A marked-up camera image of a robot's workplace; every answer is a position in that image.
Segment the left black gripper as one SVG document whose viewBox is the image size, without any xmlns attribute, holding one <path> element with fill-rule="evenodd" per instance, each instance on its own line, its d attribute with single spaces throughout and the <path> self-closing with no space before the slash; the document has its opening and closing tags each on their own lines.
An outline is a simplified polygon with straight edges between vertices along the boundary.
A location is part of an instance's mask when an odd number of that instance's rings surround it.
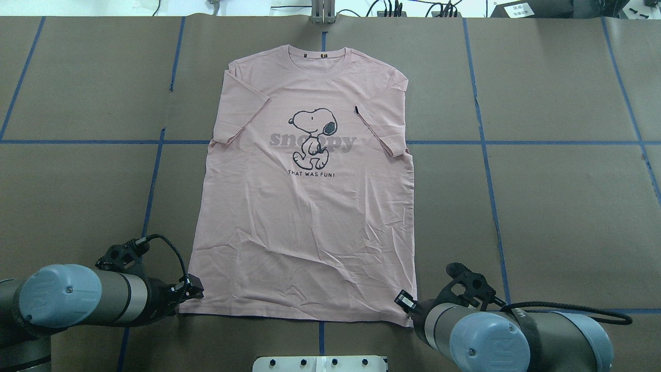
<svg viewBox="0 0 661 372">
<path fill-rule="evenodd" d="M 204 298 L 201 279 L 192 274 L 184 274 L 181 277 L 179 292 L 175 284 L 168 284 L 156 278 L 147 280 L 147 290 L 146 323 L 174 316 L 177 313 L 178 301 Z"/>
</svg>

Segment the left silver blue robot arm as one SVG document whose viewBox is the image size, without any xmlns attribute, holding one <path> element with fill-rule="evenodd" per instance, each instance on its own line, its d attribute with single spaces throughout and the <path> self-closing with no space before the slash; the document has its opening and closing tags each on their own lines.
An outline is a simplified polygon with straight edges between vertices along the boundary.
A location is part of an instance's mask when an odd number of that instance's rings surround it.
<svg viewBox="0 0 661 372">
<path fill-rule="evenodd" d="M 92 269 L 78 264 L 41 268 L 1 284 L 2 371 L 50 371 L 51 338 L 78 326 L 142 327 L 203 298 L 201 280 L 184 274 L 167 284 L 139 266 Z"/>
</svg>

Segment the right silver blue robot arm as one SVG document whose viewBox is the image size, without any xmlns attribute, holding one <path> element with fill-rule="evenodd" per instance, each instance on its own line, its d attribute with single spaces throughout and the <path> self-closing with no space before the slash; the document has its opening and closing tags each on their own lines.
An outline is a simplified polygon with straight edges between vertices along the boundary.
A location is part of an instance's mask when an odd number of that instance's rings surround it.
<svg viewBox="0 0 661 372">
<path fill-rule="evenodd" d="M 615 358 L 592 316 L 560 311 L 479 311 L 451 302 L 418 302 L 402 290 L 395 303 L 427 346 L 462 371 L 610 371 Z"/>
</svg>

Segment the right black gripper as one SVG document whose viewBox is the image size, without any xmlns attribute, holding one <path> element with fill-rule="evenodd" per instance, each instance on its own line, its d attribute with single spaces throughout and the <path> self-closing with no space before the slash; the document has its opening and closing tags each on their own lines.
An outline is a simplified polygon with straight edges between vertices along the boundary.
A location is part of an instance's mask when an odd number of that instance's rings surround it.
<svg viewBox="0 0 661 372">
<path fill-rule="evenodd" d="M 434 327 L 438 316 L 433 316 L 430 322 L 431 330 L 427 331 L 427 318 L 431 310 L 439 306 L 438 301 L 416 301 L 406 290 L 401 290 L 395 297 L 395 304 L 405 313 L 411 313 L 415 334 L 425 344 L 435 344 Z"/>
</svg>

